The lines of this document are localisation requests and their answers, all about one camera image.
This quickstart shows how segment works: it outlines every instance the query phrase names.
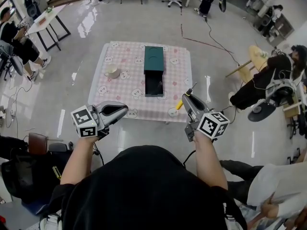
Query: black hair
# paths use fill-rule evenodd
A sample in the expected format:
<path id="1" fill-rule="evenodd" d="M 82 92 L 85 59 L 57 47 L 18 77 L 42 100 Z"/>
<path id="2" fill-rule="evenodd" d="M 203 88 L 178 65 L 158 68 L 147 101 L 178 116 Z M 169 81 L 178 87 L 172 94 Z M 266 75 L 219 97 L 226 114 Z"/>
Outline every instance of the black hair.
<path id="1" fill-rule="evenodd" d="M 294 59 L 292 78 L 297 79 L 307 64 L 307 48 L 303 45 L 292 46 L 291 49 L 298 53 L 299 60 Z"/>
<path id="2" fill-rule="evenodd" d="M 10 8 L 9 8 L 9 7 L 5 7 L 5 8 L 1 11 L 1 13 L 0 13 L 0 20 L 3 19 L 4 15 L 5 15 L 8 11 L 10 11 Z"/>
<path id="3" fill-rule="evenodd" d="M 280 9 L 283 10 L 283 6 L 281 4 L 279 5 L 273 5 L 273 9 Z"/>

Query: window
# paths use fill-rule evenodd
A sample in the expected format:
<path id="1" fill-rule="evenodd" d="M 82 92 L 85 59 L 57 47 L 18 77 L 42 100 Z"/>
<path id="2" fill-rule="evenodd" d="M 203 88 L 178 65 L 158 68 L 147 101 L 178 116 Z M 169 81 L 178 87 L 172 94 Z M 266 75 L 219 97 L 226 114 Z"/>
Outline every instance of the window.
<path id="1" fill-rule="evenodd" d="M 0 0 L 0 12 L 5 8 L 5 7 L 10 7 L 10 22 L 15 21 L 16 24 L 18 24 L 22 19 L 18 11 L 16 10 L 15 4 L 13 3 L 12 0 Z"/>

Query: foot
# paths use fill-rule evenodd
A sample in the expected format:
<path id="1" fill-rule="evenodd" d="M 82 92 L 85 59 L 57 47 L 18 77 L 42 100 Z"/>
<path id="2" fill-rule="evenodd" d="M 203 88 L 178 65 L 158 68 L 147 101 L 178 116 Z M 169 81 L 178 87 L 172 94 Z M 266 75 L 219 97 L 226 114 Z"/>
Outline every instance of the foot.
<path id="1" fill-rule="evenodd" d="M 32 75 L 30 76 L 30 79 L 31 79 L 32 82 L 34 82 L 36 80 L 38 72 L 39 72 L 38 70 L 32 72 Z"/>
<path id="2" fill-rule="evenodd" d="M 234 95 L 235 95 L 235 92 L 230 92 L 230 93 L 228 94 L 229 106 L 233 106 L 233 104 L 232 104 L 231 101 L 230 101 L 230 98 L 233 97 Z"/>
<path id="3" fill-rule="evenodd" d="M 47 59 L 43 59 L 43 64 L 41 65 L 42 69 L 46 69 L 51 61 L 51 56 L 49 56 Z"/>
<path id="4" fill-rule="evenodd" d="M 98 3 L 99 3 L 99 4 L 108 4 L 109 2 L 108 2 L 108 1 L 103 1 L 103 0 L 102 0 L 102 1 L 98 1 Z"/>

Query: screwdriver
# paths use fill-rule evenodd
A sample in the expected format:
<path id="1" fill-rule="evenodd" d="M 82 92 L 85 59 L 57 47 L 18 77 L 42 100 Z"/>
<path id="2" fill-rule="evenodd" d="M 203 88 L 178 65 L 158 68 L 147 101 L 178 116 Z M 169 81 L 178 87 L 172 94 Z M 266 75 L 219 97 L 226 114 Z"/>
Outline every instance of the screwdriver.
<path id="1" fill-rule="evenodd" d="M 187 95 L 187 96 L 190 96 L 191 93 L 192 93 L 192 91 L 193 91 L 193 88 L 194 88 L 195 85 L 196 85 L 196 83 L 197 83 L 197 82 L 195 82 L 195 84 L 192 86 L 192 88 L 188 89 L 188 91 L 187 91 L 186 93 L 184 93 L 184 94 Z M 182 102 L 182 100 L 180 100 L 179 103 L 178 103 L 177 106 L 176 106 L 176 109 L 179 110 L 179 109 L 182 107 L 182 105 L 183 105 L 183 102 Z"/>

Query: chair base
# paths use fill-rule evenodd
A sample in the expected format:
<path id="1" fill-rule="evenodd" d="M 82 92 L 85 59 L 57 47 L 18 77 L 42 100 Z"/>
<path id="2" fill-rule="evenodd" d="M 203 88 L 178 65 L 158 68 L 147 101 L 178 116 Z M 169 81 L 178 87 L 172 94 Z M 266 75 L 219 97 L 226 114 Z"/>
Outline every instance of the chair base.
<path id="1" fill-rule="evenodd" d="M 181 5 L 182 1 L 181 1 L 181 0 L 162 0 L 162 2 L 165 2 L 165 1 L 169 1 L 168 5 L 167 5 L 169 8 L 171 7 L 171 4 L 172 4 L 173 2 L 176 3 L 176 4 L 178 4 L 179 7 L 182 8 L 182 5 Z"/>

